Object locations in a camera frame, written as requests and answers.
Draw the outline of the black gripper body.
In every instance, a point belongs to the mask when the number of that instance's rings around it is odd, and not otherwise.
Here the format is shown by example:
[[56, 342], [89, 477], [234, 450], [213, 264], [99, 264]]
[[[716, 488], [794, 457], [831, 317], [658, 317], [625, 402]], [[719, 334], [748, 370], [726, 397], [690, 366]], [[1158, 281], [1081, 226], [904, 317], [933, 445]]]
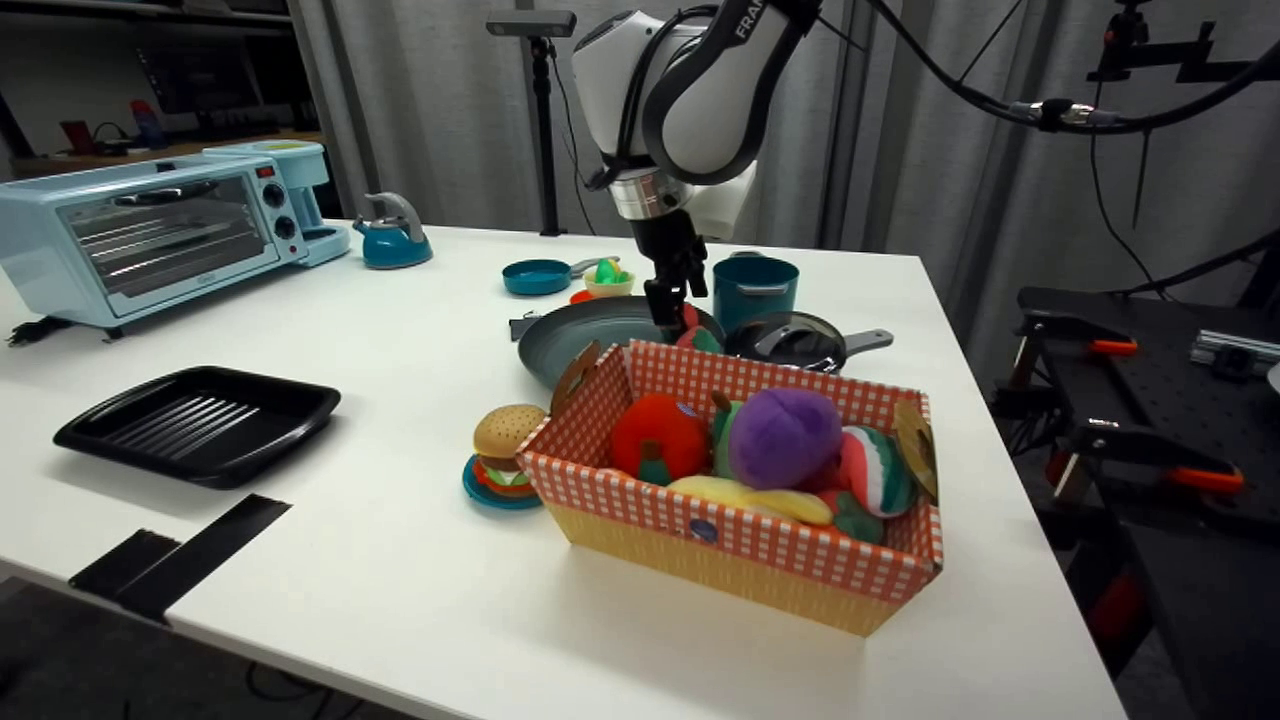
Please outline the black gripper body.
[[652, 264], [649, 281], [675, 282], [684, 297], [690, 297], [684, 282], [684, 273], [707, 260], [707, 249], [690, 217], [675, 209], [669, 217], [636, 219], [632, 232], [636, 232], [641, 256]]

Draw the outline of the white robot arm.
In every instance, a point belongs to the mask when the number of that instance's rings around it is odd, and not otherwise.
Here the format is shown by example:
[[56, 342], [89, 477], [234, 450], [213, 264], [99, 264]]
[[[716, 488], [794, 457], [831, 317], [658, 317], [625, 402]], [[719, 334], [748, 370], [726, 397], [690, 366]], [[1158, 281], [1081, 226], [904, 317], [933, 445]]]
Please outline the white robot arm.
[[774, 78], [815, 15], [820, 0], [716, 0], [669, 18], [614, 10], [573, 49], [601, 152], [592, 188], [613, 194], [652, 260], [642, 301], [669, 340], [687, 332], [684, 301], [707, 291], [687, 193], [750, 168]]

